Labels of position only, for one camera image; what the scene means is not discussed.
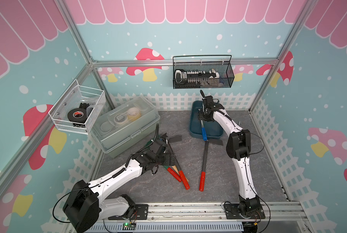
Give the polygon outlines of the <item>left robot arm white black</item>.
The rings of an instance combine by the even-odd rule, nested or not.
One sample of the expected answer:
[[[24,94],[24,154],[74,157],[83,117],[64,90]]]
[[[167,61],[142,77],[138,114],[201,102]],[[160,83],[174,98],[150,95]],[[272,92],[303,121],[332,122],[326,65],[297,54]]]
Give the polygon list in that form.
[[[118,169],[96,180],[78,181],[63,205],[63,212],[77,233],[89,230],[98,220],[119,216],[131,219],[135,214],[135,202],[128,195],[115,199],[107,197],[129,181],[151,171],[156,174],[159,166],[175,163],[175,154],[169,139],[157,138],[149,145],[131,154]]]

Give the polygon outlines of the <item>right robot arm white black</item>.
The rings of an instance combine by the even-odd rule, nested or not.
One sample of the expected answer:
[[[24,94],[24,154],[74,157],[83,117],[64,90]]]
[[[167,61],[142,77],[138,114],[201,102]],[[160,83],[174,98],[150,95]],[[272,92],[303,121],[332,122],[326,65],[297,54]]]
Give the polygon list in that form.
[[[250,170],[251,132],[240,127],[226,112],[225,108],[215,102],[211,95],[202,95],[203,106],[199,110],[199,119],[217,122],[228,135],[227,155],[232,159],[239,180],[238,213],[243,218],[258,215],[262,210],[260,198],[255,190]]]

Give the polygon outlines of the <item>teal plastic storage box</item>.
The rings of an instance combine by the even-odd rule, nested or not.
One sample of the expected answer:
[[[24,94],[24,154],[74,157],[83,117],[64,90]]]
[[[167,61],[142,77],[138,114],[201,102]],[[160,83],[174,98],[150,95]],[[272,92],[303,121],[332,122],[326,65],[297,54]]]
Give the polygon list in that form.
[[[189,124],[190,136],[193,138],[203,138],[202,125],[199,120],[199,110],[202,109],[202,101],[194,101],[191,107],[191,116]],[[223,136],[224,130],[216,121],[204,121],[204,128],[208,139],[220,139]]]

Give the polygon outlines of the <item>translucent lidded plastic container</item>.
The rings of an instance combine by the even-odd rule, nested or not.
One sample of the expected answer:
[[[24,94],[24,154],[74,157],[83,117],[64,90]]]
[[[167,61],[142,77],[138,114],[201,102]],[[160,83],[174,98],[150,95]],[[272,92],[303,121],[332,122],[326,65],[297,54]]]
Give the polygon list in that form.
[[[136,97],[98,117],[91,135],[104,153],[115,157],[154,132],[159,121],[157,108]]]

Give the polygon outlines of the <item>socket bit set holder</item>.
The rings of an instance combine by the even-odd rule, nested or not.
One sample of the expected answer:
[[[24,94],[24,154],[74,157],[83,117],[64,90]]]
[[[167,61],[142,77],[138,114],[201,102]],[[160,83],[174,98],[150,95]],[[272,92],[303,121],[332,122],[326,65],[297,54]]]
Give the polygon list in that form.
[[[173,82],[178,85],[188,86],[211,86],[219,83],[220,75],[214,69],[205,71],[176,70]]]

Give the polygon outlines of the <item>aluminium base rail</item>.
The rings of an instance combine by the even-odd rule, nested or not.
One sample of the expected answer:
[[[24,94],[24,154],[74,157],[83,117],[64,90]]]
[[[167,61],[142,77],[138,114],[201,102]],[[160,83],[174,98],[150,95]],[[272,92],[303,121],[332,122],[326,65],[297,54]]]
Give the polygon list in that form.
[[[265,219],[270,221],[306,221],[303,207],[299,202],[261,203]],[[135,222],[205,222],[229,221],[226,217],[224,203],[149,203],[146,219],[133,218]]]

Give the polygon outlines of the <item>clear wall-mounted bin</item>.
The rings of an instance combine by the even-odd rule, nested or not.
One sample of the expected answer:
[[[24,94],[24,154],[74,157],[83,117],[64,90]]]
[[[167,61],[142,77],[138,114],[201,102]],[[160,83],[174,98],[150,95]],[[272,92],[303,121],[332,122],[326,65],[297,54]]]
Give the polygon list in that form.
[[[59,131],[88,135],[105,103],[103,90],[75,80],[49,110],[49,116]]]

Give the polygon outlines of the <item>small green-lit circuit board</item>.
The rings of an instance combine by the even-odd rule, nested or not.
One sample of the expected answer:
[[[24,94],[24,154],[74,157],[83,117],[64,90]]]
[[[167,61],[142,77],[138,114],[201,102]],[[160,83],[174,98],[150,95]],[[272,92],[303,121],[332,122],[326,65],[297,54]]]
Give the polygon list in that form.
[[[125,231],[134,231],[136,228],[136,223],[132,223],[132,222],[126,222],[123,223],[122,225],[122,229]]]

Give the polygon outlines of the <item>black tape roll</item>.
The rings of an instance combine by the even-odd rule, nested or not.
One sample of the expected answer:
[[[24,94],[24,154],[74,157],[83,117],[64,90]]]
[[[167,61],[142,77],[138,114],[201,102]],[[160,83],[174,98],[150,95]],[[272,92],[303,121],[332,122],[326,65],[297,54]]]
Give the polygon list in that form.
[[[85,123],[87,120],[87,111],[83,108],[72,109],[68,112],[67,118],[74,123]]]

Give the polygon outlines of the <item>hoe with blue grip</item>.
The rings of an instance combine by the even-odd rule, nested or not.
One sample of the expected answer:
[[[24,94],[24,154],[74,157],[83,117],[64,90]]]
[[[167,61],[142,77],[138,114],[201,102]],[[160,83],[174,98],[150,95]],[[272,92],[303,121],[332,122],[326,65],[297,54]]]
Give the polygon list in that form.
[[[204,141],[207,141],[208,138],[207,138],[207,134],[206,134],[205,126],[204,126],[204,121],[203,121],[203,120],[200,120],[200,123],[201,123],[201,129],[202,129],[202,137],[203,137],[203,140],[204,140]]]

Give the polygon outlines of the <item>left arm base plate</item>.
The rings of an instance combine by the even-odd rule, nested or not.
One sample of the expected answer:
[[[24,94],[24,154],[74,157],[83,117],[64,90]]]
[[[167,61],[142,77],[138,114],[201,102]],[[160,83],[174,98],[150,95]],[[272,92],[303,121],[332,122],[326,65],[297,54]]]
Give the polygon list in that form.
[[[126,221],[135,221],[135,220],[146,220],[148,215],[149,206],[147,204],[135,204],[132,207],[129,207],[127,211],[121,216],[111,216],[108,217],[108,220],[126,220]]]

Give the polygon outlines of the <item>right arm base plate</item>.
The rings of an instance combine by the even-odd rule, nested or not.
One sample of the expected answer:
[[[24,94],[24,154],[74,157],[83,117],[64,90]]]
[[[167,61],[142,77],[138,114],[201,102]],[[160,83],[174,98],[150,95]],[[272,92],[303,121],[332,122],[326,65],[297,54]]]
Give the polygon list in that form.
[[[250,208],[239,203],[225,202],[223,208],[227,219],[259,221],[266,218],[262,205]]]

